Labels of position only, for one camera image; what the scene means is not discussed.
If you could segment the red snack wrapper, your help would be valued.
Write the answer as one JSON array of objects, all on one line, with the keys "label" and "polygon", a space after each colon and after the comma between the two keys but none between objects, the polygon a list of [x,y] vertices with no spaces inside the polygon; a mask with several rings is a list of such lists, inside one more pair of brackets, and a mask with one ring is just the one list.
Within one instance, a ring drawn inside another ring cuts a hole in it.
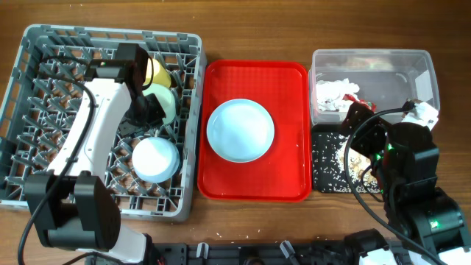
[{"label": "red snack wrapper", "polygon": [[364,99],[359,99],[356,95],[353,95],[353,94],[345,94],[344,97],[343,97],[343,100],[344,101],[351,101],[351,102],[357,102],[357,103],[360,103],[362,105],[365,105],[367,106],[370,110],[372,110],[373,112],[376,111],[376,105],[372,102],[368,102]]}]

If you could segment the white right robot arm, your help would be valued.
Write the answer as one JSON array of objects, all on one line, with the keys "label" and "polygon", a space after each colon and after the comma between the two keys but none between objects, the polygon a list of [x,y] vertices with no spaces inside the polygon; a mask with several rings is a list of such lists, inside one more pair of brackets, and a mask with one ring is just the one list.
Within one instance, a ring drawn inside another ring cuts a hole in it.
[{"label": "white right robot arm", "polygon": [[[390,124],[387,113],[399,113]],[[341,124],[345,150],[369,158],[372,176],[382,194],[381,219],[352,192],[364,210],[430,264],[465,264],[470,260],[470,232],[458,203],[437,186],[439,149],[431,130],[438,111],[427,102],[408,100],[402,107],[373,112],[353,102]]]}]

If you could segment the yellow plastic cup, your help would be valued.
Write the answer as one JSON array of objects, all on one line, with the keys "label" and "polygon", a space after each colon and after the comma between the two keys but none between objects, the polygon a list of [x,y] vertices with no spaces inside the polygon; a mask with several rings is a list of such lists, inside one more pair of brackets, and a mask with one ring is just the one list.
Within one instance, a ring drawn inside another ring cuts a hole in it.
[{"label": "yellow plastic cup", "polygon": [[169,73],[156,59],[148,59],[144,84],[148,85],[149,83],[162,85],[167,88],[171,86]]}]

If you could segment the white tissue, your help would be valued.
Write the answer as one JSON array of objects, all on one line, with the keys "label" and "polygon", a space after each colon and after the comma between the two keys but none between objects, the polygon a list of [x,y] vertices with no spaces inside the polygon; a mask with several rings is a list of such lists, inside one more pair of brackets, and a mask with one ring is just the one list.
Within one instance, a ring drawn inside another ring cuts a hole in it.
[{"label": "white tissue", "polygon": [[316,83],[316,102],[321,111],[346,112],[353,103],[344,101],[345,94],[357,95],[360,87],[348,78],[336,81],[318,81]]}]

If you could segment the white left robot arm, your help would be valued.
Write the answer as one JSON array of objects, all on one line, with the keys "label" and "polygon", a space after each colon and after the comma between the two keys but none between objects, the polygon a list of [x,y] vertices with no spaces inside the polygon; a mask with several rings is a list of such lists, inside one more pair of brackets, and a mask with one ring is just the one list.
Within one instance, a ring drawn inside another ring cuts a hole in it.
[{"label": "white left robot arm", "polygon": [[112,60],[92,59],[83,80],[82,101],[65,143],[42,174],[24,184],[31,218],[21,236],[17,260],[32,228],[44,247],[76,250],[82,258],[116,264],[164,264],[151,236],[123,225],[121,211],[104,185],[108,155],[120,123],[126,134],[162,124],[165,112],[149,88],[150,56],[137,43],[120,43]]}]

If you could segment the light blue plate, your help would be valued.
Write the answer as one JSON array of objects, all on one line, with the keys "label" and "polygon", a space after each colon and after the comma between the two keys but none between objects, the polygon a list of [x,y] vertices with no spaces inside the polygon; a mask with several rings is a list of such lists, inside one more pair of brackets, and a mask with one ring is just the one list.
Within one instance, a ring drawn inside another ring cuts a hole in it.
[{"label": "light blue plate", "polygon": [[220,158],[249,163],[261,158],[272,146],[275,123],[261,104],[250,99],[231,99],[211,113],[206,136]]}]

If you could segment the light green bowl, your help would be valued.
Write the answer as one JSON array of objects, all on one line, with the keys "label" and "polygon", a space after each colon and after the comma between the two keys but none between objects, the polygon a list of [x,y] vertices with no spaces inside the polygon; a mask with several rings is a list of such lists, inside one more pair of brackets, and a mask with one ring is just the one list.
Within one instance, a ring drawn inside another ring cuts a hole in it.
[{"label": "light green bowl", "polygon": [[163,85],[152,84],[149,88],[143,91],[144,96],[153,94],[156,96],[161,107],[163,108],[166,117],[163,118],[165,125],[170,124],[176,117],[176,100],[171,90]]}]

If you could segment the light blue small bowl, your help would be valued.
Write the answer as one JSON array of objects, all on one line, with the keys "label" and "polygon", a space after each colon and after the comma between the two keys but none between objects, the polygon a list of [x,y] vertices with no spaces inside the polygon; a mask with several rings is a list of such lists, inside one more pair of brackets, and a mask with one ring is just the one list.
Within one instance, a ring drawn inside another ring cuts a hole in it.
[{"label": "light blue small bowl", "polygon": [[175,175],[180,166],[180,153],[165,138],[145,138],[132,151],[132,166],[143,181],[162,183]]}]

